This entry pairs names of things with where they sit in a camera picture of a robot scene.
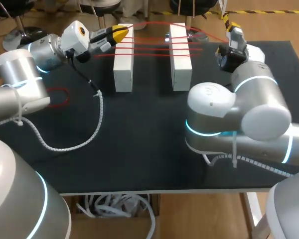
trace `yellow black tape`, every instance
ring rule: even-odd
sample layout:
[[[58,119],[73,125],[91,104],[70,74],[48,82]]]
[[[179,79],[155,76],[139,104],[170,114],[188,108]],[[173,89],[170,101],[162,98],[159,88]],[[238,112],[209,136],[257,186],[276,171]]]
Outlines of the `yellow black tape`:
[[[31,11],[44,11],[43,9],[31,9]],[[62,9],[58,9],[57,12],[73,12],[73,11],[65,11]],[[122,14],[121,11],[115,11],[114,13]],[[154,15],[175,15],[173,12],[169,11],[152,11]],[[261,10],[242,10],[242,11],[226,11],[226,13],[230,14],[274,14],[274,13],[294,13],[299,14],[299,10],[274,10],[274,11],[261,11]],[[218,11],[208,11],[206,14],[216,14],[218,15]]]
[[[274,14],[274,13],[295,13],[299,14],[299,10],[274,10],[274,11],[260,11],[260,10],[244,10],[244,11],[226,11],[227,13],[237,14]]]
[[[223,15],[223,21],[224,21],[224,23],[225,23],[226,29],[228,29],[229,26],[230,26],[230,22],[229,22],[229,14],[228,14],[228,13],[225,13],[225,14]]]

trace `white foam block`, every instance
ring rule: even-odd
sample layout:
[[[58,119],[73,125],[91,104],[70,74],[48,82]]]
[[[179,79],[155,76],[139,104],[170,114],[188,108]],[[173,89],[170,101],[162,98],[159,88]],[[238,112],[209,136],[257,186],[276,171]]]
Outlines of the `white foam block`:
[[[191,81],[191,60],[189,56],[172,56],[172,55],[189,55],[186,28],[182,26],[170,25],[169,27],[169,53],[170,53],[170,70],[171,80],[174,91],[189,91]]]
[[[122,26],[131,26],[131,24],[119,24]],[[126,37],[134,37],[133,27],[129,28]],[[116,47],[125,47],[126,49],[115,49],[115,54],[134,54],[134,39],[124,38],[123,42],[118,43]],[[131,92],[133,87],[133,55],[116,55],[114,58],[114,81],[117,92]]]

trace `red string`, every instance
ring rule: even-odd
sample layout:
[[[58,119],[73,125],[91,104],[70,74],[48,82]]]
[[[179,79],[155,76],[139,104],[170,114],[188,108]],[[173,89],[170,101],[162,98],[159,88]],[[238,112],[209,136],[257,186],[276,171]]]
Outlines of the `red string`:
[[[165,40],[166,37],[131,37],[131,36],[126,36],[125,38],[129,39],[139,39],[139,40]],[[178,36],[178,37],[170,37],[169,39],[179,39],[179,38],[189,38],[188,36]]]
[[[152,50],[152,51],[169,51],[168,48],[148,48],[148,47],[113,47],[113,49],[134,49],[134,50]],[[201,48],[180,48],[173,50],[194,50],[194,51],[202,51]]]
[[[201,45],[200,42],[166,42],[166,43],[152,43],[152,42],[128,42],[128,41],[121,41],[120,43],[129,43],[129,44],[135,44],[135,45],[171,45],[171,44],[190,44],[190,45]]]
[[[48,107],[57,108],[57,107],[65,106],[66,104],[69,103],[69,91],[68,91],[67,88],[64,88],[64,87],[50,87],[50,88],[46,89],[46,91],[47,92],[50,92],[50,91],[63,91],[66,94],[65,101],[63,101],[62,103],[56,104],[56,105],[48,105]]]
[[[137,23],[137,24],[133,24],[131,26],[129,26],[128,28],[130,27],[136,27],[136,26],[142,26],[142,25],[147,25],[147,24],[161,24],[161,25],[174,25],[174,26],[180,26],[180,27],[185,27],[187,30],[195,30],[195,31],[198,31],[198,32],[202,32],[202,33],[205,33],[207,36],[210,36],[216,40],[219,40],[221,42],[225,42],[227,43],[228,41],[225,41],[217,36],[214,36],[212,34],[209,34],[203,30],[200,30],[200,29],[197,29],[197,28],[194,28],[194,27],[190,27],[190,26],[183,26],[183,25],[180,25],[180,24],[176,24],[176,23],[171,23],[171,22],[166,22],[166,21],[146,21],[146,22],[141,22],[141,23]]]
[[[150,53],[111,53],[111,54],[101,54],[101,55],[94,55],[95,58],[97,57],[104,57],[104,56],[117,56],[117,55],[133,55],[133,56],[200,56],[200,54],[183,54],[183,55],[175,55],[175,54],[150,54]]]

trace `black table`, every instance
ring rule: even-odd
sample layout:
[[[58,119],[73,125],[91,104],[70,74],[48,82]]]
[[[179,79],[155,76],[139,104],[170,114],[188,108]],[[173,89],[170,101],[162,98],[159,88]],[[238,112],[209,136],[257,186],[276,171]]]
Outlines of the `black table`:
[[[253,42],[266,54],[266,63],[299,123],[299,59],[289,42]],[[201,56],[192,57],[192,85],[229,83],[220,72],[216,43],[205,43]],[[267,189],[284,178],[239,161],[219,160],[214,167],[185,144],[188,92],[173,92],[168,57],[134,59],[132,93],[116,93],[112,57],[93,59],[78,68],[96,79],[104,95],[104,121],[97,137],[87,146],[67,153],[46,150],[28,125],[0,127],[0,139],[20,154],[59,193],[82,194],[118,191]],[[47,87],[66,87],[67,106],[46,108],[27,116],[53,147],[70,147],[87,140],[98,121],[99,101],[68,65],[44,76]],[[289,173],[299,167],[263,162]]]

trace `white cable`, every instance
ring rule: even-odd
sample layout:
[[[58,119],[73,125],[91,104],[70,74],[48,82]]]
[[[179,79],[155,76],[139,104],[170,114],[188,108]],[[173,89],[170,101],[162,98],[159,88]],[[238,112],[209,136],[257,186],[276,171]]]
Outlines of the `white cable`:
[[[149,210],[149,215],[150,215],[150,219],[151,219],[151,227],[149,230],[149,233],[146,237],[146,239],[151,239],[153,236],[153,233],[155,231],[155,216],[154,216],[154,212],[153,209],[150,205],[150,195],[147,194],[148,199],[146,200],[145,198],[141,197],[140,195],[136,195],[136,194],[116,194],[116,195],[111,195],[111,194],[104,194],[104,195],[100,195],[94,205],[93,205],[93,199],[94,199],[94,195],[90,196],[89,199],[89,195],[86,195],[84,197],[84,204],[85,204],[85,209],[79,204],[77,203],[76,206],[83,212],[85,213],[87,216],[91,217],[91,218],[96,218],[96,217],[100,217],[100,218],[109,218],[109,217],[133,217],[134,214],[132,213],[132,211],[135,211],[134,209],[139,208],[140,203],[142,202],[145,204],[145,208],[147,208]],[[130,211],[127,210],[127,212],[123,211],[123,205],[124,202],[126,202],[127,200],[132,201],[132,199],[134,199],[135,203],[133,204],[132,208],[130,209]],[[94,206],[94,211],[97,213],[96,215],[91,213],[90,207]]]
[[[202,154],[203,155],[203,158],[205,159],[205,162],[207,163],[207,165],[210,165],[211,162],[209,161],[208,157],[206,154]]]
[[[233,166],[237,168],[237,131],[233,132]]]
[[[102,96],[102,93],[101,93],[100,90],[98,90],[97,92],[98,92],[97,95],[100,98],[100,116],[99,116],[98,125],[97,125],[94,133],[92,134],[92,136],[87,141],[85,141],[84,143],[79,144],[77,146],[70,147],[70,148],[53,148],[53,147],[51,147],[51,146],[49,146],[49,145],[46,144],[46,142],[43,140],[40,132],[38,131],[38,129],[35,127],[35,125],[30,120],[28,120],[25,117],[22,117],[22,120],[24,122],[26,122],[32,128],[32,130],[36,134],[37,138],[39,139],[39,141],[43,145],[43,147],[45,147],[46,149],[48,149],[50,151],[54,151],[54,152],[68,152],[68,151],[72,151],[72,150],[81,148],[81,147],[87,145],[89,142],[91,142],[95,138],[96,134],[99,132],[99,129],[101,127],[101,123],[102,123],[102,119],[103,119],[103,110],[104,110],[104,107],[103,107],[103,96]],[[8,123],[8,122],[16,120],[16,119],[17,119],[17,117],[13,117],[13,118],[2,120],[2,121],[0,121],[0,125],[3,125],[5,123]]]
[[[209,166],[214,166],[214,164],[216,163],[216,161],[217,161],[218,159],[220,159],[220,158],[229,158],[229,159],[232,159],[232,158],[233,158],[233,155],[232,155],[232,154],[220,154],[220,155],[217,155],[216,157],[213,158],[213,160],[212,160],[208,165],[209,165]],[[281,171],[281,170],[279,170],[279,169],[270,167],[270,166],[268,166],[268,165],[266,165],[266,164],[260,163],[260,162],[258,162],[258,161],[255,161],[255,160],[250,159],[250,158],[247,158],[247,157],[243,157],[243,156],[238,155],[238,156],[237,156],[237,159],[243,160],[243,161],[245,161],[245,162],[247,162],[247,163],[254,164],[254,165],[258,166],[258,167],[261,167],[261,168],[263,168],[263,169],[269,170],[269,171],[271,171],[271,172],[273,172],[273,173],[276,173],[276,174],[279,174],[279,175],[281,175],[281,176],[285,176],[285,177],[288,177],[288,178],[291,177],[291,176],[293,176],[293,174],[291,174],[291,173],[287,173],[287,172],[285,172],[285,171]]]

